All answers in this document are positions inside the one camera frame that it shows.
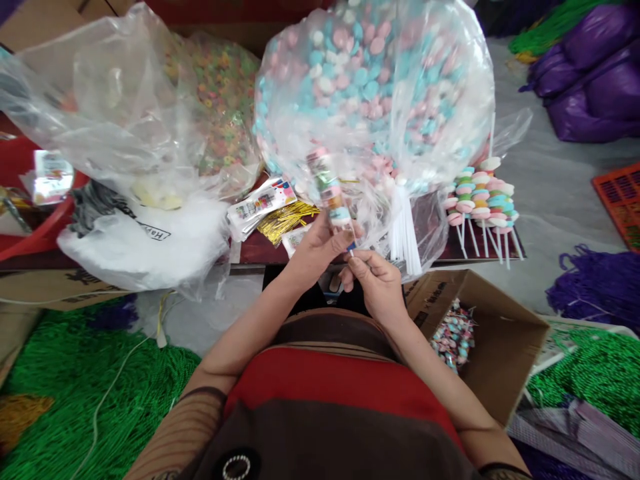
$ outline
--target gray floor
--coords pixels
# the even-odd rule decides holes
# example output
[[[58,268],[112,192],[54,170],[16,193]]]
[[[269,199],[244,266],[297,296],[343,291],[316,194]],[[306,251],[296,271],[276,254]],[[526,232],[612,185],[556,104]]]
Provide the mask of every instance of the gray floor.
[[[640,139],[606,145],[560,142],[546,111],[533,93],[518,93],[525,72],[508,51],[507,41],[490,40],[496,79],[497,117],[528,107],[534,113],[525,139],[509,150],[496,176],[515,185],[514,201],[521,217],[517,227],[528,260],[503,265],[484,263],[470,268],[522,304],[551,314],[545,290],[562,274],[558,256],[579,243],[596,251],[618,252],[625,246],[600,203],[591,179],[640,161]],[[225,298],[215,299],[212,285],[202,304],[182,301],[171,308],[165,330],[171,343],[202,355],[233,320],[258,296],[261,276],[230,277]],[[136,328],[152,334],[162,292],[139,295]]]

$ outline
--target string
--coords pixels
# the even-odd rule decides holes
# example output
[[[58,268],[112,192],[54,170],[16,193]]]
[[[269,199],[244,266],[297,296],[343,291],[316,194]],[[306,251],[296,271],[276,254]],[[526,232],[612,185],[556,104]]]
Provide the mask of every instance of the string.
[[[133,352],[135,352],[138,347],[142,346],[142,344],[144,342],[149,340],[149,338],[150,337],[145,338],[144,340],[142,340],[142,342],[138,343],[134,348],[132,348],[129,351],[129,353],[125,357],[124,362],[122,362],[122,365],[120,365],[120,370],[118,370],[118,373],[116,374],[115,378],[111,382],[111,385],[109,386],[109,388],[107,389],[106,393],[102,397],[102,400],[100,400],[100,403],[98,403],[98,406],[95,408],[95,410],[93,412],[93,442],[91,444],[91,448],[89,449],[89,451],[87,452],[87,455],[85,456],[84,460],[82,460],[82,462],[80,463],[80,465],[78,466],[78,468],[76,469],[76,471],[73,473],[73,475],[71,476],[71,478],[69,480],[74,480],[76,478],[78,473],[80,473],[80,470],[82,470],[82,468],[85,466],[85,464],[89,460],[89,457],[93,453],[93,450],[94,450],[95,446],[98,444],[98,412],[100,411],[100,407],[102,407],[102,404],[105,402],[105,400],[109,396],[109,392],[111,392],[111,389],[113,388],[115,383],[118,381],[118,378],[120,378],[120,374],[122,373],[122,370],[124,370],[125,365],[127,364],[127,360],[129,360],[129,357],[131,356],[131,354]]]

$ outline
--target red plastic crate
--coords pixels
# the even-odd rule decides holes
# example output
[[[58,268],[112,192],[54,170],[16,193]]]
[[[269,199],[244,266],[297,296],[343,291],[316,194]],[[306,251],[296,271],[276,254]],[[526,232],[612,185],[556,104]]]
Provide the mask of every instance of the red plastic crate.
[[[629,250],[640,251],[640,163],[591,182]]]

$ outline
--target clear plastic bag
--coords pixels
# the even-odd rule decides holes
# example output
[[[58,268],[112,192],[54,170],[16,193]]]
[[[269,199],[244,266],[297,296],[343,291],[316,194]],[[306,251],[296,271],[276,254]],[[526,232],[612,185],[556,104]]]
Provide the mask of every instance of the clear plastic bag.
[[[523,108],[506,117],[496,118],[493,138],[493,156],[504,160],[508,150],[524,140],[531,120],[533,112],[530,108]],[[485,146],[471,162],[472,167],[477,167],[489,157],[490,140],[487,139]]]
[[[351,214],[365,230],[358,246],[397,260],[410,279],[446,242],[439,190],[489,135],[491,59],[461,0],[354,3],[316,10],[269,42],[253,131],[268,168],[318,205],[304,158],[318,145],[328,150]],[[420,228],[410,225],[413,219]],[[410,230],[412,268],[393,254],[394,242],[405,248]]]
[[[222,157],[211,160],[220,171],[199,176],[211,154],[211,125],[235,120],[230,109],[203,106],[198,91],[188,52],[143,3],[0,63],[0,107],[26,136],[109,188],[162,209],[202,190],[233,198],[257,175],[260,161],[246,135],[238,140],[247,152],[243,169]]]
[[[189,56],[197,78],[197,97],[210,112],[207,146],[199,164],[205,183],[228,201],[243,197],[255,183],[262,162],[253,135],[253,95],[260,60],[240,45],[198,32],[188,39],[173,34]],[[176,79],[176,61],[165,71]]]

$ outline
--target plastic bag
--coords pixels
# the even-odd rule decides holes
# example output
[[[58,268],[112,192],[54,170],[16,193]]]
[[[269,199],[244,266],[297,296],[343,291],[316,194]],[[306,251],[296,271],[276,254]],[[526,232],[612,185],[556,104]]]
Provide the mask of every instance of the plastic bag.
[[[178,208],[202,190],[234,197],[257,174],[255,155],[243,161],[250,175],[223,157],[200,178],[211,125],[233,113],[200,104],[189,54],[143,3],[4,59],[0,87],[0,107],[26,136],[144,205]]]
[[[447,237],[436,192],[491,129],[493,71],[472,10],[460,0],[316,10],[269,42],[257,84],[253,130],[268,168],[319,204],[304,158],[326,148],[365,230],[358,246],[402,264],[392,252],[414,230],[413,268],[401,269],[405,280],[422,274]],[[423,196],[427,210],[416,210]],[[428,228],[410,225],[414,218]]]
[[[243,197],[255,183],[262,162],[251,134],[255,74],[260,60],[240,45],[198,32],[188,39],[173,34],[191,59],[198,100],[211,112],[200,176],[213,177],[219,197]],[[176,60],[165,71],[176,79]]]
[[[122,200],[109,201],[112,213],[91,222],[84,236],[63,230],[60,250],[118,288],[171,288],[199,301],[212,264],[229,250],[229,204],[192,195],[182,208],[165,211]]]
[[[493,156],[504,160],[508,150],[522,142],[529,130],[533,112],[530,108],[523,108],[506,117],[496,118],[493,138]],[[489,157],[490,139],[487,139],[482,152],[471,162],[477,167]]]

